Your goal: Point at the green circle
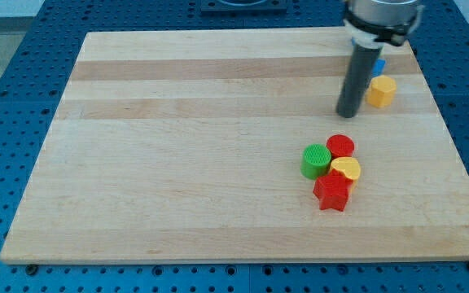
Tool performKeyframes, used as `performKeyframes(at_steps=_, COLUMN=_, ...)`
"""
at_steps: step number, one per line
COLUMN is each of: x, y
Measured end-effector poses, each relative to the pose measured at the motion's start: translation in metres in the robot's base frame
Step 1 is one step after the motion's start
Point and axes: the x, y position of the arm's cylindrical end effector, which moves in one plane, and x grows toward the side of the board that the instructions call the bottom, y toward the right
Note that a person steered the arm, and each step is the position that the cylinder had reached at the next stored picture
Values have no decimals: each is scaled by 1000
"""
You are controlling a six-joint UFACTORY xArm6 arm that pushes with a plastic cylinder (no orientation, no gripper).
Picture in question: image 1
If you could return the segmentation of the dark robot base mount plate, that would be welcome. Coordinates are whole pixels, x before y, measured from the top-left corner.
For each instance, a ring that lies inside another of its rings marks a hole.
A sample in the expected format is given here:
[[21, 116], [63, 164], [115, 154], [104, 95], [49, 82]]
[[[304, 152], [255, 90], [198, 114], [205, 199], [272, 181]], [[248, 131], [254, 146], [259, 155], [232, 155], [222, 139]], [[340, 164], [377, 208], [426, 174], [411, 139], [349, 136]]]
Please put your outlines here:
[[199, 0], [202, 13], [284, 12], [288, 0]]

